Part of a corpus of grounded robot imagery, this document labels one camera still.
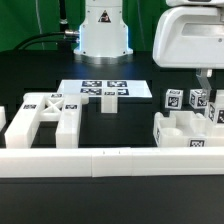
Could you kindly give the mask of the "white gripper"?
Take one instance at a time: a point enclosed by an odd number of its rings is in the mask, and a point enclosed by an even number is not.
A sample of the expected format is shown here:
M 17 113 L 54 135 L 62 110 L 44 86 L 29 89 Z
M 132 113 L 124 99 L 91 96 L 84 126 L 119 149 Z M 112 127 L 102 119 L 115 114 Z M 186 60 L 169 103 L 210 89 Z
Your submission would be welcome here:
M 200 68 L 196 77 L 208 102 L 211 69 L 224 69 L 224 10 L 179 6 L 165 11 L 157 25 L 153 59 L 160 67 Z

